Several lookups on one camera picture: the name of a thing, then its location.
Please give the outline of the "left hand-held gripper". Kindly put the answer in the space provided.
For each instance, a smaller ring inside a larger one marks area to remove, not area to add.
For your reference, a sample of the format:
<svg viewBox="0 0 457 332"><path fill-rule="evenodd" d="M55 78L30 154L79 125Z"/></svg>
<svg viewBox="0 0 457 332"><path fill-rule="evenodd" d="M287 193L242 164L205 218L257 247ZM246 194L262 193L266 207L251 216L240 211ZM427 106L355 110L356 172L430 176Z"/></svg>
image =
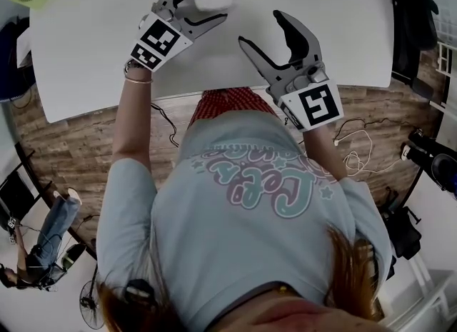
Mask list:
<svg viewBox="0 0 457 332"><path fill-rule="evenodd" d="M179 12L184 0L159 0L140 23L130 58L155 72L194 41L225 22L228 14L191 21Z"/></svg>

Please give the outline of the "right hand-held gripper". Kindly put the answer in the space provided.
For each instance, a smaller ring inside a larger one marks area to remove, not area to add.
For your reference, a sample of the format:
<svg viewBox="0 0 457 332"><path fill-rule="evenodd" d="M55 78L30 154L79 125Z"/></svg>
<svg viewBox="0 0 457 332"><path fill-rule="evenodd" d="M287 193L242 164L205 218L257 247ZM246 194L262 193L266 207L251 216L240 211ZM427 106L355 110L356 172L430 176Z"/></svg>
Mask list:
<svg viewBox="0 0 457 332"><path fill-rule="evenodd" d="M288 64L275 64L254 42L238 37L241 50L270 84L266 91L273 102L300 132L343 118L338 87L326 74L316 36L283 11L274 10L273 16L291 52Z"/></svg>

